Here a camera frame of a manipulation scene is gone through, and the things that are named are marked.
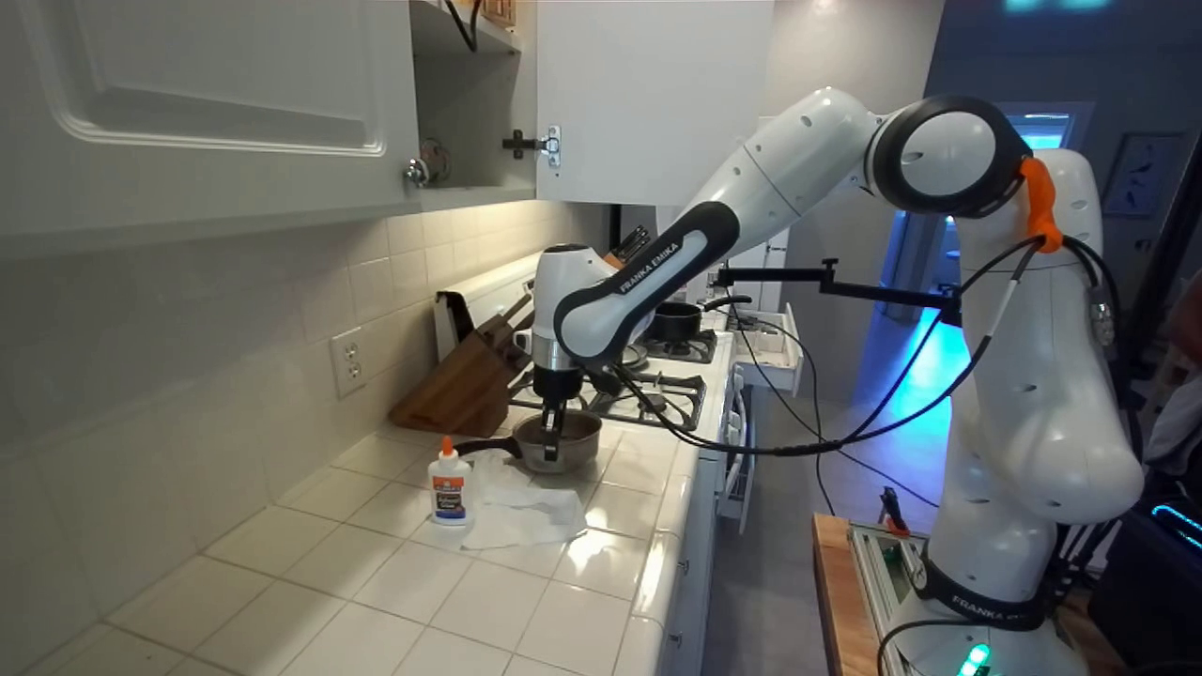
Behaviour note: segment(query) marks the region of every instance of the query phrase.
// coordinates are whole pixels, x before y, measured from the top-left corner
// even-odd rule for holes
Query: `pot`
[[[550,443],[538,418],[523,422],[513,434],[502,441],[459,441],[459,453],[502,446],[510,449],[529,474],[560,478],[589,467],[597,459],[601,418],[567,409],[560,443]]]
[[[696,304],[658,304],[644,328],[649,339],[681,344],[701,330],[701,308]]]

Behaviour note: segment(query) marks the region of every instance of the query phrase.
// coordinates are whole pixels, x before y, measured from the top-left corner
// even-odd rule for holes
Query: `tile backsplash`
[[[0,676],[17,672],[371,431],[432,369],[432,289],[601,206],[508,203],[0,260]],[[360,328],[369,385],[328,340]]]

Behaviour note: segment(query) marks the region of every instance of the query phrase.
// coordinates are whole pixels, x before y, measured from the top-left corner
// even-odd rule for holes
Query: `electrical outlet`
[[[333,364],[338,399],[344,399],[369,384],[360,335],[365,335],[360,328],[348,328],[331,339],[331,364]]]

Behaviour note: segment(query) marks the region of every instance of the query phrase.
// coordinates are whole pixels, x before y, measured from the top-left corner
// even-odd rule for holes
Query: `cabinet door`
[[[404,203],[408,0],[10,0],[0,81],[0,235]]]
[[[750,135],[768,0],[542,0],[538,121],[560,166],[538,193],[681,206]]]

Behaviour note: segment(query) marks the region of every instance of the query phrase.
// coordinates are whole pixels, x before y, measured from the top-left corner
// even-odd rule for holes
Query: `wall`
[[[766,113],[785,110],[816,85],[838,85],[869,110],[889,113],[924,95],[941,0],[777,0]],[[827,195],[787,235],[787,267],[838,260],[841,283],[880,283],[894,210],[843,185]],[[874,304],[818,295],[785,284],[798,314],[811,364],[823,369],[823,399],[838,409],[874,400],[860,392]]]
[[[1100,193],[1126,130],[1198,135],[1198,4],[1115,4],[1113,16],[1033,25],[956,12],[951,6],[954,22],[939,39],[927,91],[989,100],[1085,100],[1093,113],[1076,151],[1093,163]],[[1172,195],[1148,216],[1104,220],[1104,257],[1124,300],[1145,275],[1167,203]]]
[[[510,203],[0,263],[0,672],[348,446],[432,369],[428,304],[603,210]],[[328,339],[365,328],[333,399]]]

